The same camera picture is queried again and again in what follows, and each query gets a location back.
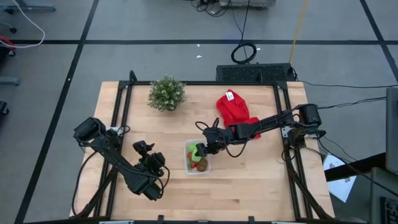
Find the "yellow cable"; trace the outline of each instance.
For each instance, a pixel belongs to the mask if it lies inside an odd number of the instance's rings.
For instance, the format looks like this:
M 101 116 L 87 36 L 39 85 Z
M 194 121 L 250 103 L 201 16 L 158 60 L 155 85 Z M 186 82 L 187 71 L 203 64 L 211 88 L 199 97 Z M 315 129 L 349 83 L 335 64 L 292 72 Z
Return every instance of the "yellow cable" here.
M 308 3 L 308 0 L 304 0 L 304 6 L 303 6 L 303 9 L 301 10 L 300 18 L 298 19 L 296 32 L 294 33 L 292 50 L 290 51 L 290 57 L 289 57 L 289 63 L 290 64 L 292 64 L 292 58 L 293 58 L 293 54 L 294 54 L 294 47 L 296 45 L 297 36 L 299 35 L 299 32 L 300 32 L 301 22 L 303 21 L 304 12 L 305 12 L 305 8 L 307 7 L 307 3 Z

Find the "white cable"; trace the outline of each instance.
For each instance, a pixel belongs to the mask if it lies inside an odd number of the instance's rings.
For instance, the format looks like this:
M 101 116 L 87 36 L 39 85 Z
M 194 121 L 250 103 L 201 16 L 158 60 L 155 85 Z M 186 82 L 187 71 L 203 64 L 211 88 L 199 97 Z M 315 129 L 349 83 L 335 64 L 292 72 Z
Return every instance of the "white cable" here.
M 22 9 L 19 7 L 18 3 L 15 2 L 15 0 L 12 0 L 12 1 L 13 1 L 14 4 L 18 7 L 18 9 L 19 9 L 20 12 L 22 13 L 22 15 L 24 15 L 24 17 L 25 17 L 30 23 L 32 23 L 32 24 L 35 25 L 40 31 L 42 31 L 43 37 L 42 37 L 42 40 L 41 40 L 38 44 L 28 45 L 28 46 L 14 46 L 14 45 L 9 45 L 9 44 L 4 43 L 4 42 L 1 41 L 1 40 L 0 40 L 0 43 L 4 44 L 5 46 L 14 47 L 14 48 L 17 48 L 17 49 L 39 46 L 40 44 L 42 44 L 42 42 L 43 42 L 43 40 L 44 40 L 45 32 L 42 30 L 42 28 L 40 28 L 38 25 L 36 25 L 36 23 L 34 23 L 33 21 L 31 21 L 31 19 L 29 19 L 29 18 L 25 15 L 25 13 L 24 13 L 24 12 L 22 11 Z

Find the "green toy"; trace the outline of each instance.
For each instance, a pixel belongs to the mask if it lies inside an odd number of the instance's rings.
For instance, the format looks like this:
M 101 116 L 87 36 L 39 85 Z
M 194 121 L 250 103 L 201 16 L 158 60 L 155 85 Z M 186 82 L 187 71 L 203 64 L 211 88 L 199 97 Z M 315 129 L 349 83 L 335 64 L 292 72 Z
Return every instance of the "green toy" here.
M 191 160 L 192 162 L 199 162 L 201 157 L 200 156 L 195 156 L 195 154 L 198 152 L 196 144 L 190 144 L 188 146 L 188 152 L 191 153 Z

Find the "wooden table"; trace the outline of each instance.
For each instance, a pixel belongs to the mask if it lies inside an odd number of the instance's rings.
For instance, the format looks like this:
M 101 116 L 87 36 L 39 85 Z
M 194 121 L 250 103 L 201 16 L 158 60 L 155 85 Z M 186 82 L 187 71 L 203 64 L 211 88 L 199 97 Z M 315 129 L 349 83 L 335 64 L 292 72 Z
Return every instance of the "wooden table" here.
M 99 93 L 95 117 L 107 127 L 111 123 L 117 86 L 117 82 L 103 82 Z M 307 102 L 302 83 L 292 82 L 288 86 L 292 107 Z M 171 171 L 170 182 L 163 198 L 155 202 L 131 193 L 122 175 L 118 175 L 112 219 L 156 220 L 158 215 L 164 215 L 165 220 L 246 221 L 248 216 L 254 216 L 256 221 L 294 221 L 288 175 L 280 157 L 282 140 L 279 129 L 249 141 L 239 158 L 229 157 L 226 152 L 212 156 L 209 174 L 192 176 L 185 173 L 184 141 L 204 139 L 194 123 L 212 124 L 215 118 L 220 117 L 215 103 L 229 88 L 246 100 L 251 117 L 263 119 L 277 113 L 271 86 L 188 85 L 185 87 L 187 101 L 175 111 L 163 113 L 147 106 L 149 85 L 133 86 L 127 119 L 131 131 L 125 135 L 122 155 L 131 164 L 136 164 L 139 154 L 132 144 L 140 140 L 155 143 L 154 151 L 162 152 L 166 158 L 166 166 Z M 307 146 L 318 150 L 316 140 L 308 139 Z M 240 148 L 230 147 L 233 154 L 237 154 Z M 92 152 L 88 149 L 85 159 Z M 302 161 L 309 191 L 325 211 L 334 216 L 320 156 L 302 149 Z M 75 200 L 77 211 L 86 205 L 98 188 L 102 166 L 103 158 L 97 154 L 83 170 Z M 297 193 L 301 216 L 305 217 L 298 188 Z M 108 193 L 104 195 L 102 214 L 107 199 Z

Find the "small plant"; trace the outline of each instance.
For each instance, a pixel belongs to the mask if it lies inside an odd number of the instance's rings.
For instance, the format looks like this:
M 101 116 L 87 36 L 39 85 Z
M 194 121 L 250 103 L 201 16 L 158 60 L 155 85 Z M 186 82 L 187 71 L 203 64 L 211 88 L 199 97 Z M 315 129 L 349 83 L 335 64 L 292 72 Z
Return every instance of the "small plant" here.
M 150 107 L 159 111 L 173 111 L 185 101 L 185 85 L 171 75 L 166 75 L 164 79 L 156 80 L 151 85 L 148 103 Z

